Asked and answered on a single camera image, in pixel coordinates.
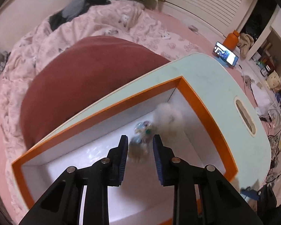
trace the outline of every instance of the jar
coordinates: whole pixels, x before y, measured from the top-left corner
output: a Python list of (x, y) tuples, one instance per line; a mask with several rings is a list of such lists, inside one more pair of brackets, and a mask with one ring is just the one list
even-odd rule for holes
[(223, 42), (223, 46), (228, 48), (230, 51), (233, 51), (238, 43), (238, 37), (240, 34), (237, 31), (233, 31), (233, 33), (230, 33), (226, 39)]
[(269, 65), (266, 65), (263, 69), (260, 70), (263, 77), (266, 77), (271, 71)]

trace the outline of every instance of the red cushion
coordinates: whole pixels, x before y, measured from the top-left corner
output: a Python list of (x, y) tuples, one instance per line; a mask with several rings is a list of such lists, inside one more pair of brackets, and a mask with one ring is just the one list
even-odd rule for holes
[(35, 77), (23, 99), (20, 125), (27, 148), (102, 97), (168, 62), (119, 38), (80, 40)]

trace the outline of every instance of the white fluffy plush toy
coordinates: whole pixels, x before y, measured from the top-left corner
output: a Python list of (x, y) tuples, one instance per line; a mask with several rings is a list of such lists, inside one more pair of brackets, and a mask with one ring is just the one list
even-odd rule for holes
[(153, 114), (153, 124), (157, 128), (156, 134), (162, 141), (172, 140), (184, 130), (184, 120), (181, 112), (170, 103), (161, 103)]

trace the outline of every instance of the oval cutout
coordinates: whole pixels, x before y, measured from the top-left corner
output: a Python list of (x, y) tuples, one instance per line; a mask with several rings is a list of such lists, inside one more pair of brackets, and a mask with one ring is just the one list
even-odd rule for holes
[(250, 134), (254, 136), (256, 134), (256, 127), (255, 127), (255, 124), (252, 121), (252, 118), (250, 117), (248, 111), (243, 106), (243, 103), (239, 99), (235, 99), (235, 106), (236, 106), (243, 122), (245, 123), (247, 129), (249, 130)]

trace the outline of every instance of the metal screw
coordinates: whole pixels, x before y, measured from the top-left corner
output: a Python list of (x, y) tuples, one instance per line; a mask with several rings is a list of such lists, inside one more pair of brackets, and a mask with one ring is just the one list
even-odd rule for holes
[(181, 160), (180, 160), (179, 157), (173, 157), (173, 158), (172, 158), (172, 162), (173, 162), (173, 163), (179, 163), (179, 162), (181, 162)]
[(213, 165), (208, 165), (206, 169), (210, 172), (213, 172), (215, 170), (215, 167)]
[(103, 158), (103, 159), (101, 160), (101, 162), (102, 162), (103, 164), (107, 164), (107, 163), (110, 162), (110, 159), (109, 159), (108, 157), (105, 157), (105, 158)]
[(68, 173), (72, 173), (72, 172), (74, 172), (75, 170), (76, 170), (76, 168), (75, 168), (74, 166), (70, 166), (70, 167), (67, 168), (67, 172), (68, 172)]

